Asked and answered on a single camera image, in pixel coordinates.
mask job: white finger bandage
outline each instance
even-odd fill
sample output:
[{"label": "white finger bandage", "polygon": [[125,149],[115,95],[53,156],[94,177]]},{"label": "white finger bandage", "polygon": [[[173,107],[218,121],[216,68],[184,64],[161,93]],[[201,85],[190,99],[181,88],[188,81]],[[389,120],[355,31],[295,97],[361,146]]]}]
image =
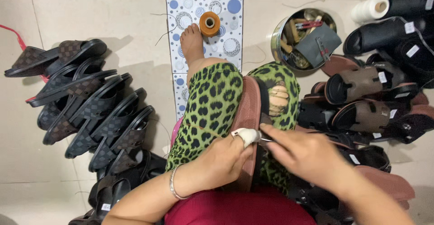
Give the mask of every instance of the white finger bandage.
[{"label": "white finger bandage", "polygon": [[252,144],[253,142],[258,142],[262,138],[260,131],[255,129],[240,128],[231,132],[232,137],[240,136],[244,142],[244,148]]}]

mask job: metal tin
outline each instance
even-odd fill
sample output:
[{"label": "metal tin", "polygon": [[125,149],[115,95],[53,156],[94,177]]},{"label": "metal tin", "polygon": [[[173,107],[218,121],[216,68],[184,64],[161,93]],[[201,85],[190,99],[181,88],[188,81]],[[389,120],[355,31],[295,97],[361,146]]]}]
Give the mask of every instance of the metal tin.
[{"label": "metal tin", "polygon": [[322,65],[324,65],[325,62],[320,63],[317,67],[309,66],[305,69],[297,67],[295,62],[292,58],[287,58],[285,53],[282,52],[282,49],[280,48],[280,38],[282,37],[283,27],[285,24],[293,18],[304,18],[305,13],[309,13],[312,15],[312,17],[316,17],[317,15],[321,15],[323,17],[323,21],[328,25],[333,25],[334,32],[337,33],[336,23],[333,20],[333,18],[326,12],[323,12],[321,10],[315,9],[315,8],[306,8],[302,9],[294,14],[292,14],[289,17],[285,17],[280,23],[277,25],[277,27],[274,29],[273,35],[271,36],[271,53],[273,54],[273,57],[276,61],[285,62],[288,66],[290,66],[292,69],[298,70],[298,71],[312,71],[316,70]]}]

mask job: red shirt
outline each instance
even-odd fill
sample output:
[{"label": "red shirt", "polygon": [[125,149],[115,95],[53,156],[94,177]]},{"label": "red shirt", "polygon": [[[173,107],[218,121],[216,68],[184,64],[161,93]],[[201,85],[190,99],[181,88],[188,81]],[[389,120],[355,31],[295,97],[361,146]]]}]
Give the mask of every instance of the red shirt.
[{"label": "red shirt", "polygon": [[316,225],[296,202],[274,188],[236,193],[203,191],[176,203],[165,225]]}]

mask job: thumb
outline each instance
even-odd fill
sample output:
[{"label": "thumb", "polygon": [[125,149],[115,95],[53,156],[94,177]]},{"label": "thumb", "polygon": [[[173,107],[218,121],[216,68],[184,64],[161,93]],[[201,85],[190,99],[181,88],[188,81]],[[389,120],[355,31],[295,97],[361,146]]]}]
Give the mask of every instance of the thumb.
[{"label": "thumb", "polygon": [[236,162],[234,163],[234,166],[232,167],[231,172],[240,173],[241,169],[243,168],[244,163],[247,161],[247,159],[253,154],[253,146],[249,145],[243,152],[241,152],[240,157]]},{"label": "thumb", "polygon": [[287,169],[292,169],[292,167],[296,164],[294,156],[280,144],[268,142],[267,148],[271,151],[274,158]]}]

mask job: polka dot tile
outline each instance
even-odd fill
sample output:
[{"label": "polka dot tile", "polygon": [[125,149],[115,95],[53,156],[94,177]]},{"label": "polka dot tile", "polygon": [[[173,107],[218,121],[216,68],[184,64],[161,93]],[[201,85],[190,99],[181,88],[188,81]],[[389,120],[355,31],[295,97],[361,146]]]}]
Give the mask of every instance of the polka dot tile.
[{"label": "polka dot tile", "polygon": [[173,88],[175,90],[176,120],[178,121],[185,113],[185,107],[190,95],[188,93],[186,73],[173,74]]},{"label": "polka dot tile", "polygon": [[188,66],[181,49],[180,36],[192,23],[199,23],[203,13],[213,11],[220,18],[218,35],[204,38],[203,54],[205,58],[219,57],[227,59],[241,70],[243,0],[166,0],[169,46],[172,72],[187,73]]}]

